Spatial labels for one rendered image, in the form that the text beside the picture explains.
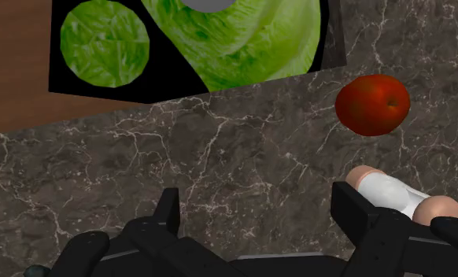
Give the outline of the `white and tan capsule object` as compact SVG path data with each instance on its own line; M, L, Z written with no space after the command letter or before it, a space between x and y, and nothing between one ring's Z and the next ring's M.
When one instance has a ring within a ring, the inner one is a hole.
M356 166L345 181L374 206L395 209L424 226L438 216L458 218L458 202L451 197L430 196L377 168Z

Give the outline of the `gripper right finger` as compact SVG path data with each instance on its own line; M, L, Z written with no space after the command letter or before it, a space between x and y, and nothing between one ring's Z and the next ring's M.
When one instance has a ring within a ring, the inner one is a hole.
M458 277L458 218L430 226L376 207L346 182L334 182L331 215L355 246L340 277Z

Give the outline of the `red apple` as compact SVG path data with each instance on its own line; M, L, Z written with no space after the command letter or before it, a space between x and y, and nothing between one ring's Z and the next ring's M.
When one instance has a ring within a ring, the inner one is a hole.
M389 134L404 121L410 106L405 86L383 74L356 78L340 90L334 104L340 122L363 136Z

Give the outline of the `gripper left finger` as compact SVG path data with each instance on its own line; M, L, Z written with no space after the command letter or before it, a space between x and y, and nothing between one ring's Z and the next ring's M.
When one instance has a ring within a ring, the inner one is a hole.
M192 238L177 237L179 190L167 188L152 216L129 221L122 231L153 263L153 277L237 277L237 270ZM89 231L73 237L48 277L91 277L109 249L109 236Z

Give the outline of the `robot stand with lettuce pattern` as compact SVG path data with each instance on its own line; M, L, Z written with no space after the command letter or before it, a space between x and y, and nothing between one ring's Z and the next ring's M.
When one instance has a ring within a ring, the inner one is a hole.
M52 0L54 93L154 103L345 65L340 0Z

